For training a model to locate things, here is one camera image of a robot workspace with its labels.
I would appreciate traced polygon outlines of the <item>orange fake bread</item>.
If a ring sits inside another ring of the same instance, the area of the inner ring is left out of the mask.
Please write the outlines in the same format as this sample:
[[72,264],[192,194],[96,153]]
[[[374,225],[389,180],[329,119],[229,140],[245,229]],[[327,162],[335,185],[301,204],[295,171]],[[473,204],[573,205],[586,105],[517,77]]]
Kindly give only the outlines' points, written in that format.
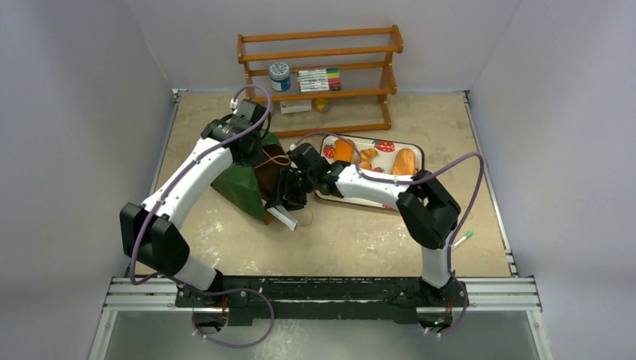
[[353,158],[354,144],[351,139],[337,139],[334,142],[333,161],[346,161],[350,163]]

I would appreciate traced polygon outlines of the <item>metal tongs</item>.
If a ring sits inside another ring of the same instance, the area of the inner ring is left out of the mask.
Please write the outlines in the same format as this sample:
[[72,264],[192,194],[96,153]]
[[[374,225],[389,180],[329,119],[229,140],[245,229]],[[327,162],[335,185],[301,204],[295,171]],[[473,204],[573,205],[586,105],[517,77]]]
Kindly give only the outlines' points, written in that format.
[[267,208],[266,211],[278,219],[282,224],[292,231],[296,231],[299,222],[282,205]]

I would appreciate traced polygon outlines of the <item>fake croissant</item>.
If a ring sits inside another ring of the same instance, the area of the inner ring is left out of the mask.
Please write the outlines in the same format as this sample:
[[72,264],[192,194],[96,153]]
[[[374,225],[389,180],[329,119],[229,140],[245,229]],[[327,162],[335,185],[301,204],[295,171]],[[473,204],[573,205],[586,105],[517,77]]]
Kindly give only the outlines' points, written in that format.
[[372,160],[378,155],[378,151],[375,148],[367,148],[360,151],[361,160],[359,167],[364,170],[372,170]]

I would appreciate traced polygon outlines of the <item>green brown paper bag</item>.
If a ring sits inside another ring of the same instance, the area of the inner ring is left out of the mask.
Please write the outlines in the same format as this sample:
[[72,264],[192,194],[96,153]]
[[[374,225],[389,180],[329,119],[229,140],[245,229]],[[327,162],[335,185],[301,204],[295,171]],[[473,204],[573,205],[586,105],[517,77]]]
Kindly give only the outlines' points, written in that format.
[[255,167],[232,164],[211,183],[211,188],[238,210],[269,225],[275,216],[265,210],[263,202],[272,196],[280,170],[289,169],[291,161],[275,134],[266,135],[262,146],[264,159]]

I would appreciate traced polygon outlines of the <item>strawberry print white tray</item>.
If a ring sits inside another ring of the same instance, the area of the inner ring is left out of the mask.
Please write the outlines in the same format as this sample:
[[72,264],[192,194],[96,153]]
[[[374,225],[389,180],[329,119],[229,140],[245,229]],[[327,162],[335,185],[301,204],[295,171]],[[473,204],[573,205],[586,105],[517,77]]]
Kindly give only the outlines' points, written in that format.
[[[378,151],[378,155],[371,162],[373,167],[372,171],[374,172],[392,175],[391,170],[392,170],[392,166],[393,166],[396,154],[400,149],[404,149],[404,148],[411,149],[415,153],[416,168],[415,168],[415,173],[413,175],[417,174],[425,165],[424,152],[417,145],[406,143],[406,142],[395,142],[395,141],[385,140],[385,139],[371,139],[371,138],[365,138],[360,136],[346,136],[346,138],[351,139],[352,142],[355,144],[356,148],[360,151],[364,149],[376,149]],[[322,156],[330,164],[334,162],[332,160],[332,157],[334,154],[334,144],[336,140],[338,140],[336,136],[325,135],[322,139],[322,142],[319,148]],[[347,203],[347,204],[352,204],[357,206],[366,206],[366,207],[377,208],[377,209],[384,208],[390,211],[396,211],[396,208],[394,208],[392,205],[389,205],[387,203],[374,202],[372,200],[363,199],[360,197],[339,198],[333,195],[323,195],[318,190],[315,190],[314,194],[322,200],[328,200],[328,201],[338,202],[338,203]]]

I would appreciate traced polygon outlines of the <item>fake baguette loaf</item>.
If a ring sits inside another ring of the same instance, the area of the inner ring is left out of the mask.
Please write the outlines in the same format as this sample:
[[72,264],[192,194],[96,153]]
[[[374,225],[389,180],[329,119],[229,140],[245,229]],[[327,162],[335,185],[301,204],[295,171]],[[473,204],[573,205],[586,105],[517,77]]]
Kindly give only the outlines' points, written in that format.
[[416,172],[416,156],[410,148],[400,149],[391,168],[392,175],[412,176]]

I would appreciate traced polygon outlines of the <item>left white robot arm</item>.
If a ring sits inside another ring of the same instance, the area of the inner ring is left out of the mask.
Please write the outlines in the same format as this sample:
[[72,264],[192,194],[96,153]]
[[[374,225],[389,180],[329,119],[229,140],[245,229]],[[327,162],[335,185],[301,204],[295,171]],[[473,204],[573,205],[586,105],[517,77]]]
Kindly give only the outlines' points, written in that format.
[[124,253],[130,258],[129,278],[134,285],[152,279],[137,277],[137,264],[154,269],[194,287],[194,296],[206,307],[221,302],[222,274],[197,259],[181,234],[185,218],[204,190],[233,164],[258,164],[264,155],[262,127],[271,118],[271,107],[252,100],[231,100],[231,112],[208,123],[191,153],[152,195],[120,211]]

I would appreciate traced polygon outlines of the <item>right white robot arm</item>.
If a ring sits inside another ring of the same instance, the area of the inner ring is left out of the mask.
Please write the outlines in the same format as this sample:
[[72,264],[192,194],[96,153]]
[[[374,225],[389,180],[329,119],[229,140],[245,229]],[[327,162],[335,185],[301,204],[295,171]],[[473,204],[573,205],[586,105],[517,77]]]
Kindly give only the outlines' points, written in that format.
[[287,155],[292,164],[279,170],[265,203],[267,209],[303,209],[307,195],[314,191],[389,206],[399,212],[411,238],[421,247],[422,298],[430,305],[439,305],[450,296],[449,242],[461,207],[430,172],[389,175],[358,169],[344,160],[328,162],[309,143],[298,145]]

